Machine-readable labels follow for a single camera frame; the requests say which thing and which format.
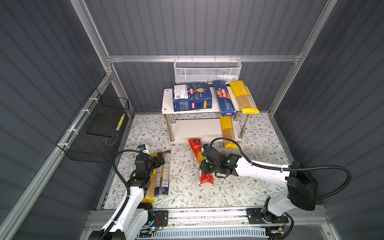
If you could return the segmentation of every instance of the wall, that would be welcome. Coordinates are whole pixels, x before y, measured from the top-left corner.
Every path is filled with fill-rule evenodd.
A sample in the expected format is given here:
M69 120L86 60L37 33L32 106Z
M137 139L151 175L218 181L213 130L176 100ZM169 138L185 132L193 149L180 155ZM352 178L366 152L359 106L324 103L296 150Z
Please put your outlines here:
M86 0L110 55L293 55L324 0ZM135 112L160 112L172 63L114 63ZM268 110L291 63L243 63L240 79Z
M340 0L275 114L296 161L336 164L350 185L324 199L342 239L380 239L384 225L384 1ZM314 172L319 194L343 172Z
M0 39L2 222L105 72L69 1L1 1ZM77 237L67 218L94 208L108 171L64 159L15 239Z

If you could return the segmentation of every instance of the red pasta package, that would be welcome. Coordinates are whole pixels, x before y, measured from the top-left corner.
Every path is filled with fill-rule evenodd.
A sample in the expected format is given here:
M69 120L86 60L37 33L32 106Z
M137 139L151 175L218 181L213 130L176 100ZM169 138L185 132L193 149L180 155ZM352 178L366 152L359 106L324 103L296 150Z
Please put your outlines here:
M200 165L202 161L205 161L205 158L203 157L202 152L201 152L201 147L202 147L201 146L201 140L200 139L189 139L188 141L189 141L189 145L192 148L193 153L195 154L197 163L198 163L198 165ZM210 174L201 173L200 184L203 184L206 182L210 182L212 184L214 183L214 178L213 178L211 173Z

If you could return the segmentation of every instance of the blue pasta box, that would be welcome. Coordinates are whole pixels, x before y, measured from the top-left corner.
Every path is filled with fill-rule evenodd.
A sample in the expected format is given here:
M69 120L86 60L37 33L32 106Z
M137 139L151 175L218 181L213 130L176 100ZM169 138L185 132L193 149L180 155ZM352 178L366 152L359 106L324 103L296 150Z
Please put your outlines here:
M228 88L224 81L213 81L217 101L220 106L222 116L234 116L236 114L231 96L228 93Z
M175 112L212 108L212 94L208 83L172 85L172 95Z

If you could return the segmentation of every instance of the red oval logo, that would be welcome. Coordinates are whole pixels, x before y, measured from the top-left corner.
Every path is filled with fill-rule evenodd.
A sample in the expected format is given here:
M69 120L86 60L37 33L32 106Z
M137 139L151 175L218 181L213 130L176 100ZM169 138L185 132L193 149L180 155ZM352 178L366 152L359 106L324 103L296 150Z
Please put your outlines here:
M224 88L221 89L221 96L222 96L223 98L227 98L227 97L228 97L228 95L227 95L227 91L226 91Z

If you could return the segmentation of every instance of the floral patterned surface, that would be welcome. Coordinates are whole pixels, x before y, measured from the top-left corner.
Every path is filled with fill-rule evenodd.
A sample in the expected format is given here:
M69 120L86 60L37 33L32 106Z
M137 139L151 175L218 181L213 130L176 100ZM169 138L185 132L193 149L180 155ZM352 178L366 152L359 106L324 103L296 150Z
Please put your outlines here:
M175 114L175 119L218 118L218 114ZM240 126L245 120L239 116ZM273 164L287 164L288 160L266 113L251 115L240 145L250 159ZM155 208L176 207L230 207L260 206L265 199L282 188L276 184L250 177L229 176L215 184L200 184L201 171L189 144L169 144L169 135L162 114L135 115L126 143L126 149L147 144L150 152L171 150L169 195L155 198ZM222 142L214 147L224 154L237 153L238 149L224 149ZM135 169L136 153L126 152L119 163L119 171L126 180ZM125 186L115 175L104 209L116 209L125 192Z

